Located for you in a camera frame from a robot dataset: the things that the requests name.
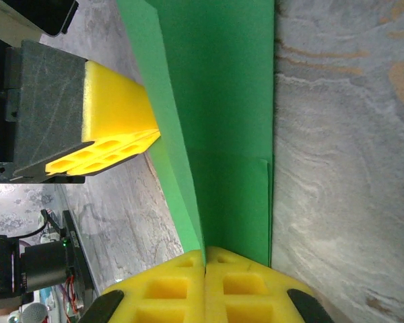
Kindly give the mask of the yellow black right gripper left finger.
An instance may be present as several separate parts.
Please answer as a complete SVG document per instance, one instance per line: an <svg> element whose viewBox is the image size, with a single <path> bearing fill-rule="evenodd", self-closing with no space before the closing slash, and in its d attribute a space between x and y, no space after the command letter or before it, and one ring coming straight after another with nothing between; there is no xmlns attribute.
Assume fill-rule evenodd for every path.
<svg viewBox="0 0 404 323"><path fill-rule="evenodd" d="M205 265L193 250L106 288L80 322L204 322Z"/></svg>

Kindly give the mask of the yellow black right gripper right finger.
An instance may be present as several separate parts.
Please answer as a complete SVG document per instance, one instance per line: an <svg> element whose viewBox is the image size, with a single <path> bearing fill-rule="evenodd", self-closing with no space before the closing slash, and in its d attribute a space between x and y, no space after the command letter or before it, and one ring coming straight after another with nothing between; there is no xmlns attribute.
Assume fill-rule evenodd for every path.
<svg viewBox="0 0 404 323"><path fill-rule="evenodd" d="M303 282L219 247L207 249L206 322L332 322Z"/></svg>

